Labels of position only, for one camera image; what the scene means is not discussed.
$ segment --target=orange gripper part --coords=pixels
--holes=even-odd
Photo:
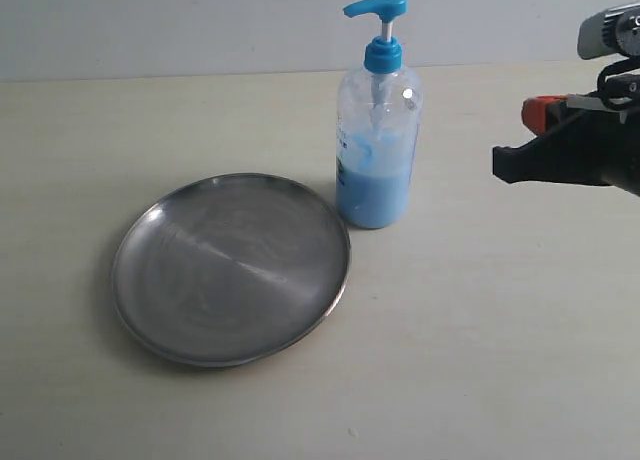
[[[547,130],[549,104],[565,100],[566,95],[540,95],[527,98],[522,104],[522,123],[535,135]]]

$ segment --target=white wall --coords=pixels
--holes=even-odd
[[[342,69],[355,0],[0,0],[0,80]],[[633,0],[409,0],[410,65],[576,58],[581,20]]]

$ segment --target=pump nozzle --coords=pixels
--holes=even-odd
[[[382,22],[380,36],[385,42],[390,42],[393,19],[407,12],[407,0],[361,0],[347,5],[343,11],[349,18],[375,13]]]

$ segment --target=pump bottle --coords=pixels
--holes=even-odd
[[[345,75],[338,93],[337,208],[366,229],[391,225],[408,208],[422,89],[392,36],[394,19],[406,11],[407,0],[362,0],[344,8],[347,17],[373,13],[382,22],[363,65]]]

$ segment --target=clear plastic bottle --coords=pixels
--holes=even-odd
[[[382,228],[407,210],[422,114],[420,78],[402,65],[391,36],[406,0],[363,0],[347,16],[376,13],[382,34],[367,46],[364,65],[345,75],[338,93],[336,199],[341,216],[361,228]]]

